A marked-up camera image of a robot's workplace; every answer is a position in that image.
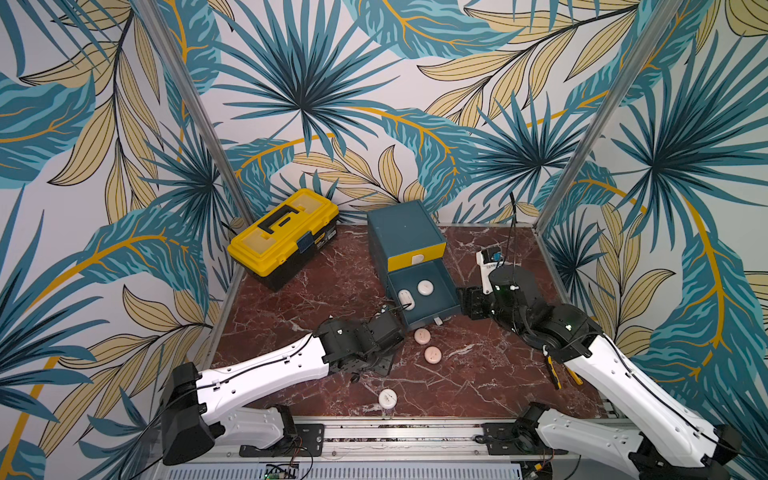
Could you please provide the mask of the white oval earphone case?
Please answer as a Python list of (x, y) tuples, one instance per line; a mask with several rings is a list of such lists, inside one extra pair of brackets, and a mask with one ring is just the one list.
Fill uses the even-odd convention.
[(397, 293), (397, 298), (403, 310), (411, 311), (415, 307), (415, 300), (408, 289), (401, 289)]

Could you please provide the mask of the yellow top drawer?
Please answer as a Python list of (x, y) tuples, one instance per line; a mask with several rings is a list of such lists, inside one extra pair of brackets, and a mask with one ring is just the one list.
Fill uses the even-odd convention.
[(424, 247), (407, 250), (387, 258), (387, 272), (395, 272), (425, 262), (442, 259), (446, 250), (446, 242), (440, 242)]

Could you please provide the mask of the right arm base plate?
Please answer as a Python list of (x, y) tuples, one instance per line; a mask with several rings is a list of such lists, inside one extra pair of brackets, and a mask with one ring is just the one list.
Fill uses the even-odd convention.
[(535, 430), (527, 424), (484, 423), (481, 428), (482, 433), (475, 441), (485, 445), (491, 456), (534, 455), (543, 451)]

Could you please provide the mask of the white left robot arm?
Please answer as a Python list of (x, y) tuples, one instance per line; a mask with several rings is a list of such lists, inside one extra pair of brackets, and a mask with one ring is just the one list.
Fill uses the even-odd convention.
[(163, 464), (187, 463), (217, 444), (289, 446), (297, 435), (289, 408), (272, 406), (252, 418), (239, 417), (237, 409), (336, 373), (386, 376), (405, 338), (400, 315), (385, 310), (368, 320), (329, 318), (299, 340), (235, 365), (203, 371), (192, 362), (175, 367), (157, 415)]

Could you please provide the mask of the teal drawer cabinet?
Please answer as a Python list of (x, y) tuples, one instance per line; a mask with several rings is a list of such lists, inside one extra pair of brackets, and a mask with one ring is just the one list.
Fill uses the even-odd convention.
[(375, 271), (386, 286), (387, 258), (417, 247), (447, 240), (420, 200), (398, 203), (367, 214), (369, 252)]

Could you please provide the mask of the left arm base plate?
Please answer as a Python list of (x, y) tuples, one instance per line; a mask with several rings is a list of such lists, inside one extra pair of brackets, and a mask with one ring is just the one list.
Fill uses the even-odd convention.
[(262, 449), (241, 445), (238, 454), (241, 458), (319, 457), (324, 437), (325, 425), (322, 423), (296, 424), (294, 430), (275, 445)]

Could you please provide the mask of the teal drawer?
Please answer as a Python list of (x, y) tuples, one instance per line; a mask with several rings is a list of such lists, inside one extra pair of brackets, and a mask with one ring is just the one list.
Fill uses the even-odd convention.
[[(418, 293), (417, 284), (421, 280), (433, 283), (434, 292), (430, 296)], [(413, 310), (406, 311), (400, 306), (397, 293), (401, 289), (408, 289), (412, 293), (415, 300)], [(386, 276), (386, 293), (397, 305), (408, 331), (427, 327), (435, 322), (440, 324), (461, 312), (456, 285), (442, 259), (389, 273)]]

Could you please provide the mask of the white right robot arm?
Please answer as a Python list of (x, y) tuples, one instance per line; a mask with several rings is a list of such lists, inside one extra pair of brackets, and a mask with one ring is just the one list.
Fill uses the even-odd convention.
[(499, 265), (486, 279), (485, 286), (458, 289), (464, 315), (518, 335), (591, 384), (632, 423), (610, 428), (533, 402), (514, 423), (517, 440), (598, 461), (633, 479), (730, 478), (726, 467), (742, 445), (734, 427), (713, 425), (675, 400), (580, 308), (541, 297), (531, 272)]

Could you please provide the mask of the white round earphone case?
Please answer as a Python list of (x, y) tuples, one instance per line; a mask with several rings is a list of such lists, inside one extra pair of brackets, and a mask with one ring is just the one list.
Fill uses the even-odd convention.
[(434, 285), (429, 280), (421, 280), (417, 284), (417, 291), (422, 296), (430, 296), (434, 292)]
[(398, 395), (394, 390), (386, 388), (379, 392), (378, 403), (383, 410), (393, 410), (397, 402)]

